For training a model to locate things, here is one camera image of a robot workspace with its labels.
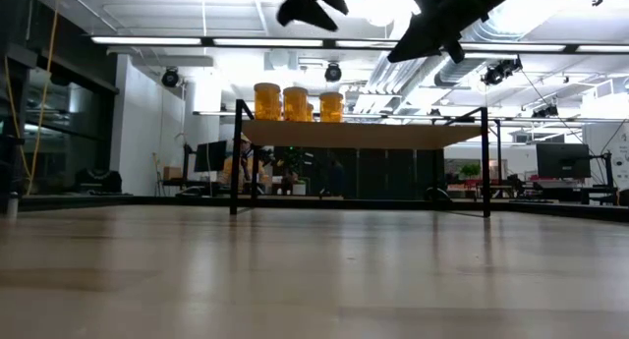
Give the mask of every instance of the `cardboard box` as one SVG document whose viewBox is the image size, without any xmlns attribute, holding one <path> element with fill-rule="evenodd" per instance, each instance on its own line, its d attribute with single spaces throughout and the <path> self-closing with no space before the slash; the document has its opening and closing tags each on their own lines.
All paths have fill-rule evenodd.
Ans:
<svg viewBox="0 0 629 339">
<path fill-rule="evenodd" d="M 164 175 L 162 178 L 164 181 L 170 181 L 173 179 L 182 178 L 181 167 L 164 167 Z"/>
</svg>

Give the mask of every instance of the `yellow cylinder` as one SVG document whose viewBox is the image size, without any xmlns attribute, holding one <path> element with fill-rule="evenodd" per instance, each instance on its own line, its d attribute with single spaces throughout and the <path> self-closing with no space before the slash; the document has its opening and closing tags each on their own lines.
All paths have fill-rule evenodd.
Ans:
<svg viewBox="0 0 629 339">
<path fill-rule="evenodd" d="M 306 109 L 306 121 L 311 122 L 313 120 L 313 111 L 315 110 L 315 107 L 311 104 L 308 104 L 308 107 Z"/>
<path fill-rule="evenodd" d="M 343 95 L 339 92 L 326 92 L 322 93 L 319 98 L 321 100 L 321 122 L 343 122 Z"/>
<path fill-rule="evenodd" d="M 301 87 L 284 89 L 284 120 L 306 122 L 308 114 L 308 91 Z"/>
<path fill-rule="evenodd" d="M 256 92 L 256 119 L 280 120 L 282 103 L 279 100 L 279 86 L 261 83 L 254 86 L 254 91 Z"/>
</svg>

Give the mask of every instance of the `wooden tabletop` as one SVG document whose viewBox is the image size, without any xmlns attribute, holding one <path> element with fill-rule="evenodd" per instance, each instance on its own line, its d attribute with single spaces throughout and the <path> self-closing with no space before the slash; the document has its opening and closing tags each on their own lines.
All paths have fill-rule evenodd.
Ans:
<svg viewBox="0 0 629 339">
<path fill-rule="evenodd" d="M 243 132 L 260 146 L 433 150 L 475 138 L 481 128 L 253 120 Z"/>
</svg>

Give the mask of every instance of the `wooden floor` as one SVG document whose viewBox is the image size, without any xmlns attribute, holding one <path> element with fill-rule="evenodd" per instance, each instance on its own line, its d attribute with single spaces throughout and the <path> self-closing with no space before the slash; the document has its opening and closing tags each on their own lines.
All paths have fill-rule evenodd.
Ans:
<svg viewBox="0 0 629 339">
<path fill-rule="evenodd" d="M 119 206 L 0 227 L 0 338 L 627 338 L 629 227 Z"/>
</svg>

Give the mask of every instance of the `yellow cable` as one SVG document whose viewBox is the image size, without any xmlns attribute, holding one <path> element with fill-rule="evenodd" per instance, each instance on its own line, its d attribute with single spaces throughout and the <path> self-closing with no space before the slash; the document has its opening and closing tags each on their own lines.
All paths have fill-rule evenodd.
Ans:
<svg viewBox="0 0 629 339">
<path fill-rule="evenodd" d="M 7 92 L 9 93 L 9 103 L 11 103 L 11 114 L 13 115 L 13 126 L 16 127 L 16 137 L 21 139 L 20 126 L 18 125 L 18 115 L 16 114 L 16 103 L 13 100 L 13 88 L 11 87 L 11 75 L 9 74 L 9 57 L 4 57 L 4 74 L 7 81 Z M 24 163 L 24 170 L 30 179 L 29 164 L 27 163 L 27 156 L 24 154 L 24 147 L 20 145 L 20 154 L 22 155 L 22 162 Z"/>
<path fill-rule="evenodd" d="M 55 49 L 55 33 L 57 31 L 57 20 L 59 19 L 59 1 L 55 2 L 55 16 L 52 20 L 52 32 L 50 32 L 50 46 L 48 47 L 48 65 L 46 66 L 46 73 L 50 75 L 50 69 L 52 67 L 52 54 Z M 27 189 L 27 196 L 30 196 L 30 189 L 32 188 L 32 180 L 35 176 L 35 169 L 37 168 L 37 154 L 39 153 L 39 142 L 41 140 L 41 125 L 43 124 L 43 110 L 46 104 L 46 98 L 48 97 L 48 83 L 50 80 L 46 80 L 43 86 L 43 95 L 41 97 L 41 106 L 39 107 L 39 122 L 37 123 L 37 138 L 35 140 L 35 151 L 32 154 L 32 167 L 30 168 L 30 175 L 32 178 L 29 180 L 29 188 Z"/>
</svg>

